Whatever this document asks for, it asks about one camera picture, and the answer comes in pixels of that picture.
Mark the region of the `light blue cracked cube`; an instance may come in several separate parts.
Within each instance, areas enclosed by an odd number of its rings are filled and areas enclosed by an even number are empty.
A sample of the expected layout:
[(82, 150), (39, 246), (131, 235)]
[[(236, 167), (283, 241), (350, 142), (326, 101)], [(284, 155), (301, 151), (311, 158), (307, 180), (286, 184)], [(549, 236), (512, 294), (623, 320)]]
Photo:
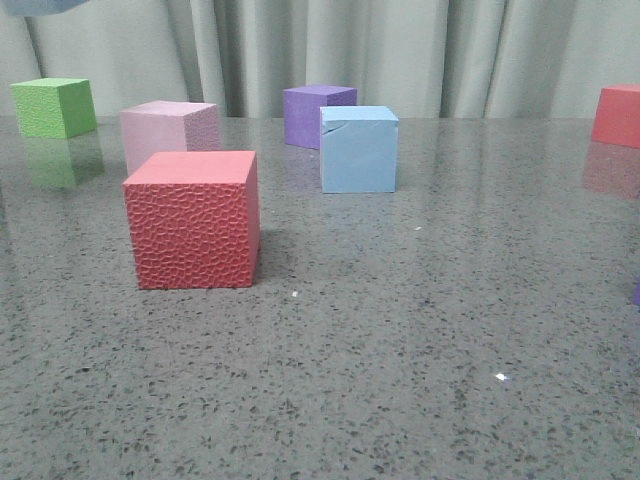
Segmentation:
[(386, 106), (326, 106), (321, 112), (324, 193), (396, 190), (399, 119)]

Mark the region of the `light blue foam cube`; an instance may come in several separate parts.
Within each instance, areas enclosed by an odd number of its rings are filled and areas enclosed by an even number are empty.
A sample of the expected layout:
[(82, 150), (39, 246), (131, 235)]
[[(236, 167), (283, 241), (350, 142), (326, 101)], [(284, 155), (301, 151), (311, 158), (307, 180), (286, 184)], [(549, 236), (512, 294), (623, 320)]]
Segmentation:
[(87, 0), (1, 0), (1, 6), (11, 16), (38, 17), (64, 13), (86, 2)]

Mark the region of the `large red textured cube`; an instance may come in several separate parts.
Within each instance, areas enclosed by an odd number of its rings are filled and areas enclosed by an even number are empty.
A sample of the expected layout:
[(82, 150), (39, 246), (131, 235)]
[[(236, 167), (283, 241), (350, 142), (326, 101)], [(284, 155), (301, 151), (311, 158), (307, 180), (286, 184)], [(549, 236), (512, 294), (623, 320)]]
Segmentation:
[(123, 192), (139, 288), (252, 285), (260, 244), (255, 152), (158, 152)]

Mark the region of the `purple foam cube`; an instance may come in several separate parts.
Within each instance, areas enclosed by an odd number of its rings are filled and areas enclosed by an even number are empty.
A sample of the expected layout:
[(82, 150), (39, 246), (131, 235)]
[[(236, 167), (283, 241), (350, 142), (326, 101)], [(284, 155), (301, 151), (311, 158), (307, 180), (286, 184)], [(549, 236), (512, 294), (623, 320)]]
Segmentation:
[(286, 144), (319, 149), (321, 107), (357, 104), (358, 90), (334, 85), (306, 85), (284, 89), (284, 140)]

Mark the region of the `pink foam cube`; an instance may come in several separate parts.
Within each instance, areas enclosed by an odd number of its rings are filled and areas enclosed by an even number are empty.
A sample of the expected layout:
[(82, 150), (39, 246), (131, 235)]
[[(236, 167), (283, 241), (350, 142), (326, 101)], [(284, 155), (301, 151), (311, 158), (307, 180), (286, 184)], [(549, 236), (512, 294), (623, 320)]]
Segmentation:
[(127, 174), (160, 151), (220, 148), (218, 105), (155, 100), (120, 112)]

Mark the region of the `grey-green curtain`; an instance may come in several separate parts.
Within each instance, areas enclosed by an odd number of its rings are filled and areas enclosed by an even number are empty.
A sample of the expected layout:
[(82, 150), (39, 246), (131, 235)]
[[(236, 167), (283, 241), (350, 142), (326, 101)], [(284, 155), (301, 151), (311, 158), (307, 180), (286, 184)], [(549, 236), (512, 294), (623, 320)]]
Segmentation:
[(284, 89), (355, 87), (403, 118), (591, 117), (639, 80), (635, 1), (89, 1), (1, 17), (10, 87), (86, 78), (100, 115), (156, 99), (277, 117)]

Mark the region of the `green foam cube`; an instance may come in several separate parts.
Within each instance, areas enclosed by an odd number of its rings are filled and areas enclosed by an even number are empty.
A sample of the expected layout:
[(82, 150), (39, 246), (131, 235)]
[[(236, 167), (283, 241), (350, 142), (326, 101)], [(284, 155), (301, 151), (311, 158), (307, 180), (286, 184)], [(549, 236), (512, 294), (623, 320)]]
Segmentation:
[(88, 79), (41, 78), (10, 88), (25, 137), (69, 139), (97, 129)]

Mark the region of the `red cube at right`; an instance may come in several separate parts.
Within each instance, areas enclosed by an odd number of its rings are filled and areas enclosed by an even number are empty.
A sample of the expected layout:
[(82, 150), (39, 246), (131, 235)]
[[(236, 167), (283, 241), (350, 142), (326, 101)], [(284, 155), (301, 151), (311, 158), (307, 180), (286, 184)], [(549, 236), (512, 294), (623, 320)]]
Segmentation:
[(639, 148), (640, 87), (617, 84), (601, 89), (591, 139)]

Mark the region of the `purple cube at right edge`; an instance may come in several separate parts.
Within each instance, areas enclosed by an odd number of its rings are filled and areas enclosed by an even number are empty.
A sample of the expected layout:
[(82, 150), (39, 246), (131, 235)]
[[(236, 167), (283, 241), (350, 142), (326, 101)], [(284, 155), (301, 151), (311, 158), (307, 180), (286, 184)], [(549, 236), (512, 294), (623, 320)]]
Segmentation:
[(635, 292), (634, 292), (634, 296), (633, 296), (633, 304), (639, 306), (640, 305), (640, 284), (638, 283), (636, 288), (635, 288)]

